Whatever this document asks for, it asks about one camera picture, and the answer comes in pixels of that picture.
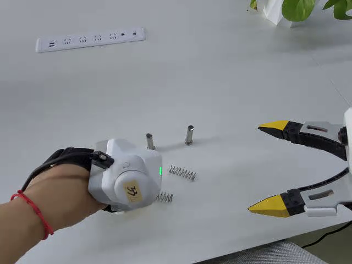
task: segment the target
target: electrical outlet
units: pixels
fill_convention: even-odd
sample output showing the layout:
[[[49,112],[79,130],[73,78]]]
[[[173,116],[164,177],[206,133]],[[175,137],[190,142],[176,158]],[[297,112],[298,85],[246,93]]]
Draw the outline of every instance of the electrical outlet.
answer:
[[[73,34],[67,36],[41,37],[36,43],[36,52],[49,52],[70,50],[73,48],[84,48],[118,44],[146,39],[145,30],[142,27],[133,29],[109,30],[92,32],[88,34]]]

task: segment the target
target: hand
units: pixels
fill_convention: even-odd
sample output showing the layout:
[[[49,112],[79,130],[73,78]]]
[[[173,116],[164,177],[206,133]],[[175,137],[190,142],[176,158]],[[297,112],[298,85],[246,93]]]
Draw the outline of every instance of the hand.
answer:
[[[106,207],[89,194],[88,181],[86,169],[61,164],[39,174],[24,194],[38,206],[55,231],[73,226]]]

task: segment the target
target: metal pin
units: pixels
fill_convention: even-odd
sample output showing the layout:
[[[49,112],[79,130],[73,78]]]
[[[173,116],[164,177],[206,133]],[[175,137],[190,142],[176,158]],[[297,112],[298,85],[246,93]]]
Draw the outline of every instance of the metal pin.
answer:
[[[192,140],[193,129],[194,129],[194,126],[192,126],[192,125],[189,125],[187,128],[187,134],[186,134],[186,139],[185,139],[185,144],[187,146],[190,146],[193,143],[193,140]]]
[[[148,149],[155,150],[155,146],[153,143],[153,135],[148,133],[146,136],[147,136]]]

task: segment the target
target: green plant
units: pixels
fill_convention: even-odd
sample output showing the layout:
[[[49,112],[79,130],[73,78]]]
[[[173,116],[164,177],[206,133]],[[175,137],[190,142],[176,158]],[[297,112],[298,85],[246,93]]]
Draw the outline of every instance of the green plant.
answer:
[[[284,0],[282,16],[289,21],[307,19],[313,11],[315,0]],[[257,0],[251,0],[250,7],[257,10]],[[339,20],[352,19],[346,12],[352,9],[352,0],[328,0],[323,9],[334,8],[334,17]]]

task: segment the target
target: red string bracelet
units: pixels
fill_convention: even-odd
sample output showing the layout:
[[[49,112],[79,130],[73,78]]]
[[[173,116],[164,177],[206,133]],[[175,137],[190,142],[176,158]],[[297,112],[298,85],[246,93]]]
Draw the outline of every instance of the red string bracelet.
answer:
[[[45,231],[45,235],[44,235],[43,240],[47,239],[49,234],[50,235],[54,234],[53,229],[50,227],[49,223],[44,219],[42,212],[39,210],[38,206],[36,206],[35,203],[32,202],[31,199],[29,199],[21,190],[17,191],[17,194],[14,194],[11,196],[11,201],[13,199],[15,199],[15,197],[23,198],[26,201],[26,203],[29,204],[33,208],[33,211],[39,216],[40,220],[42,221],[42,224],[44,226],[44,231]]]

